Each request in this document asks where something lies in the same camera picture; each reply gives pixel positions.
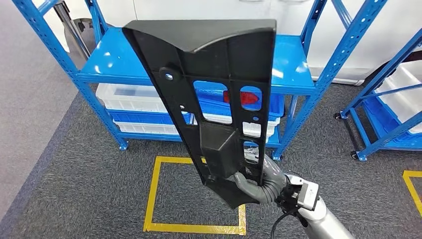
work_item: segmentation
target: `red object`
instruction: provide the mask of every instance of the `red object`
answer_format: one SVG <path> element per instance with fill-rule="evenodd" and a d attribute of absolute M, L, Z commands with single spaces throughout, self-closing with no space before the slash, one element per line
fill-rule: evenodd
<path fill-rule="evenodd" d="M 229 103 L 228 91 L 223 92 L 223 100 L 226 103 Z M 259 98 L 251 92 L 240 92 L 240 103 L 242 105 L 248 105 L 258 102 Z"/>

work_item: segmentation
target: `silver robotic arm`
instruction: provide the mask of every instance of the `silver robotic arm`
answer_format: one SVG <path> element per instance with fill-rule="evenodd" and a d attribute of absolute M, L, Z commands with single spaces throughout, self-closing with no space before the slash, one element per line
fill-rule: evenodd
<path fill-rule="evenodd" d="M 254 161 L 257 153 L 246 149 L 246 161 Z M 310 239 L 352 239 L 352 234 L 326 207 L 318 194 L 318 184 L 297 175 L 284 174 L 267 155 L 264 158 L 263 185 L 256 186 L 246 180 L 241 173 L 235 173 L 237 187 L 261 204 L 276 203 L 284 214 L 275 222 L 271 238 L 278 222 L 292 215 L 298 218 Z"/>

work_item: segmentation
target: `white storage bin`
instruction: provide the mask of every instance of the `white storage bin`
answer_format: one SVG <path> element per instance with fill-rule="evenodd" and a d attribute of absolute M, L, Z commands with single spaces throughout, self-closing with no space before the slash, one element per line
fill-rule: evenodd
<path fill-rule="evenodd" d="M 406 86 L 420 84 L 421 81 L 413 76 L 406 68 L 406 64 L 400 64 L 393 75 L 387 77 L 383 84 L 374 92 L 380 93 Z M 422 88 L 396 92 L 379 97 L 397 115 L 400 122 L 405 122 L 412 116 L 422 111 Z M 422 123 L 409 130 L 410 133 L 421 133 Z"/>
<path fill-rule="evenodd" d="M 153 86 L 100 83 L 95 95 L 109 110 L 167 112 Z"/>
<path fill-rule="evenodd" d="M 173 124 L 115 122 L 122 132 L 179 134 Z"/>
<path fill-rule="evenodd" d="M 193 117 L 194 124 L 197 124 L 195 117 Z M 220 123 L 231 123 L 232 119 L 230 116 L 221 116 L 221 115 L 212 115 L 204 114 L 204 117 L 210 121 L 220 122 Z M 268 121 L 267 124 L 267 142 L 268 138 L 274 134 L 275 127 L 280 123 L 280 118 L 277 118 L 276 121 Z M 257 123 L 247 123 L 243 122 L 243 133 L 248 136 L 259 138 L 261 136 L 261 125 Z"/>

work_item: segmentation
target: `yellow tape square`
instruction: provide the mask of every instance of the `yellow tape square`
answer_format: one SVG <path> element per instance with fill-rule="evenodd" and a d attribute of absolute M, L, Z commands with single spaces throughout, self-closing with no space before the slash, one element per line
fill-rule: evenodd
<path fill-rule="evenodd" d="M 421 199 L 419 198 L 418 192 L 416 191 L 415 187 L 413 186 L 412 181 L 410 180 L 410 177 L 422 177 L 422 171 L 408 171 L 405 170 L 403 172 L 403 179 L 405 180 L 406 186 L 408 187 L 408 190 L 410 192 L 410 195 L 413 198 L 413 201 L 416 204 L 416 208 L 418 209 L 421 217 L 422 217 L 422 203 Z"/>
<path fill-rule="evenodd" d="M 167 224 L 152 223 L 155 196 L 157 193 L 158 177 L 160 175 L 161 163 L 186 163 L 192 164 L 190 158 L 163 157 L 155 158 L 154 170 L 152 172 L 151 189 L 149 190 L 148 204 L 145 213 L 143 231 L 172 232 L 172 233 L 208 233 L 208 234 L 238 234 L 246 235 L 246 207 L 239 206 L 238 226 L 214 226 L 214 225 L 188 225 L 188 224 Z"/>

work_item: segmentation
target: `blue metal shelf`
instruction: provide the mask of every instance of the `blue metal shelf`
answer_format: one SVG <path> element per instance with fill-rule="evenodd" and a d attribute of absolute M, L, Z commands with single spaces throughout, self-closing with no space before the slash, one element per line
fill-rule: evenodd
<path fill-rule="evenodd" d="M 119 27 L 108 28 L 79 73 L 80 76 L 84 74 L 91 77 L 101 77 L 102 74 L 121 78 L 132 76 L 144 79 L 143 83 L 152 86 L 148 74 Z"/>
<path fill-rule="evenodd" d="M 127 149 L 128 138 L 180 141 L 177 135 L 121 132 L 89 87 L 88 83 L 152 85 L 142 64 L 122 34 L 121 28 L 107 26 L 97 0 L 85 0 L 93 18 L 94 34 L 98 45 L 81 71 L 76 68 L 43 18 L 56 1 L 47 0 L 41 9 L 37 9 L 30 0 L 12 1 L 118 142 L 120 149 Z M 293 100 L 290 104 L 284 134 L 280 134 L 278 126 L 276 133 L 269 138 L 267 143 L 267 147 L 276 148 L 273 154 L 274 159 L 280 158 L 282 152 L 293 140 L 387 0 L 366 0 L 353 20 L 340 0 L 332 1 L 340 20 L 346 23 L 346 32 L 316 83 L 312 81 L 309 72 L 307 55 L 313 30 L 327 0 L 314 0 L 300 36 L 276 36 L 271 93 L 293 95 Z M 306 100 L 295 115 L 296 103 L 300 95 L 305 96 Z"/>
<path fill-rule="evenodd" d="M 370 110 L 368 110 L 367 107 L 363 107 L 366 116 L 369 119 L 369 122 L 372 125 L 372 128 L 374 129 L 377 137 L 380 139 L 386 135 L 388 135 L 389 132 L 387 132 L 384 129 L 384 125 L 379 121 L 377 115 L 373 114 Z M 420 139 L 417 138 L 410 138 L 405 139 L 401 142 L 396 142 L 394 140 L 391 140 L 390 142 L 387 142 L 383 147 L 380 149 L 390 149 L 390 150 L 410 150 L 410 151 L 422 151 L 422 148 L 420 145 Z"/>
<path fill-rule="evenodd" d="M 411 134 L 409 129 L 422 122 L 422 112 L 412 116 L 405 122 L 400 122 L 392 110 L 378 99 L 378 96 L 387 95 L 398 91 L 405 91 L 421 87 L 420 84 L 407 86 L 399 89 L 374 93 L 374 89 L 379 87 L 400 63 L 402 63 L 412 51 L 422 43 L 422 28 L 410 39 L 410 41 L 378 72 L 378 74 L 368 83 L 368 85 L 342 110 L 336 119 L 346 119 L 352 116 L 358 128 L 361 138 L 365 143 L 362 150 L 352 152 L 352 157 L 360 161 L 366 161 L 367 156 L 379 149 L 392 150 L 412 150 L 422 151 L 422 134 Z M 378 139 L 370 142 L 359 117 L 356 108 L 362 106 L 368 117 L 372 128 Z"/>
<path fill-rule="evenodd" d="M 116 78 L 107 80 L 104 75 Z M 78 76 L 90 78 L 90 81 L 101 78 L 97 81 L 120 84 L 136 77 L 133 84 L 152 86 L 145 69 L 118 27 L 108 29 Z M 198 85 L 204 89 L 209 87 L 206 84 Z M 300 37 L 277 35 L 271 93 L 308 95 L 314 91 Z"/>
<path fill-rule="evenodd" d="M 277 35 L 271 92 L 310 95 L 315 90 L 301 38 Z"/>

